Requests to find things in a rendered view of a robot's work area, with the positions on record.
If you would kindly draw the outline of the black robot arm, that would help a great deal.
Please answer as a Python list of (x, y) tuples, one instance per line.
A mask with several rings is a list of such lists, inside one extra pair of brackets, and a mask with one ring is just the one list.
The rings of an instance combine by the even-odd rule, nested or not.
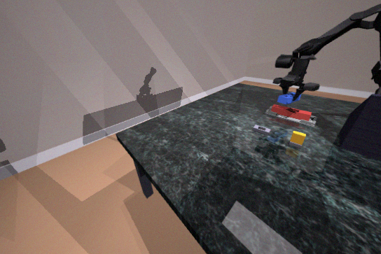
[[(369, 22), (362, 19), (378, 13), (375, 21)], [(381, 4), (378, 4), (363, 12), (355, 13), (319, 38), (310, 39), (304, 42), (300, 47), (293, 51), (292, 55), (281, 55), (277, 58), (275, 68), (290, 69), (293, 65), (294, 70), (307, 70), (310, 59), (316, 59), (314, 56), (325, 45), (339, 38), (347, 31), (353, 28), (375, 29), (380, 33), (380, 61), (372, 68), (372, 78), (379, 85), (375, 94), (381, 95)], [(298, 57), (299, 53), (299, 57)], [(294, 63), (294, 64), (293, 64)], [(292, 87), (301, 82), (300, 75), (292, 75), (291, 72), (282, 79), (282, 85)]]

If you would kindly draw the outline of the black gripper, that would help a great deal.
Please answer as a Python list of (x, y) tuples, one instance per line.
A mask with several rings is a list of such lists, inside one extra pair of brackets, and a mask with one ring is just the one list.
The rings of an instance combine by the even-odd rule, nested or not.
[[(307, 73), (306, 70), (294, 70), (294, 69), (292, 69), (290, 72), (292, 73), (292, 75), (298, 74), (301, 77), (301, 82), (298, 85), (295, 85), (295, 86), (298, 86), (299, 88), (296, 89), (296, 94), (295, 94), (295, 97), (293, 98), (294, 101), (306, 90), (313, 92), (313, 91), (316, 91), (319, 89), (319, 84), (316, 84), (316, 83), (304, 84), (303, 83), (304, 76)], [(288, 87), (286, 85), (282, 85), (282, 79), (283, 78), (275, 78), (272, 83), (279, 84), (279, 86), (283, 89), (283, 94), (288, 94), (290, 87)]]

